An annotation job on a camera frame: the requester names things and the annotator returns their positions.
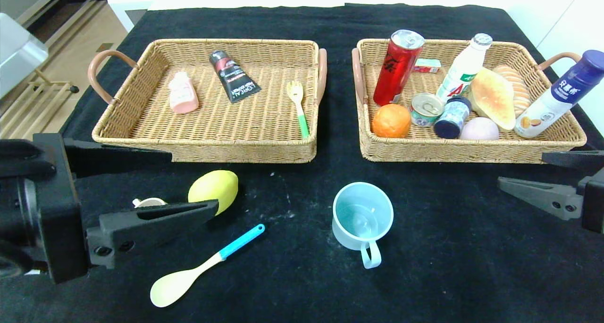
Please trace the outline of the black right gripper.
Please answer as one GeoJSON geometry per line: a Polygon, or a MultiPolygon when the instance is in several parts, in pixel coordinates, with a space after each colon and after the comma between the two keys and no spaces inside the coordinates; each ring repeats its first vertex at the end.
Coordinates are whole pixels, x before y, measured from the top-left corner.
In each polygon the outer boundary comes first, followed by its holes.
{"type": "Polygon", "coordinates": [[[541,160],[553,166],[598,171],[580,180],[578,191],[570,185],[498,177],[500,190],[565,221],[582,216],[582,228],[603,233],[604,151],[546,152],[541,160]]]}

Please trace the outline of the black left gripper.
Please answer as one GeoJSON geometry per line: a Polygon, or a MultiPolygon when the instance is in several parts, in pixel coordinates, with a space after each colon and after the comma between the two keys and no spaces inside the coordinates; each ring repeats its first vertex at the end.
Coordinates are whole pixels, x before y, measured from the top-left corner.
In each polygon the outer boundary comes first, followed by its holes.
{"type": "Polygon", "coordinates": [[[144,170],[172,162],[172,153],[62,138],[1,141],[1,277],[39,272],[54,283],[88,273],[89,263],[115,269],[218,215],[219,201],[139,207],[99,215],[85,231],[77,178],[144,170]]]}

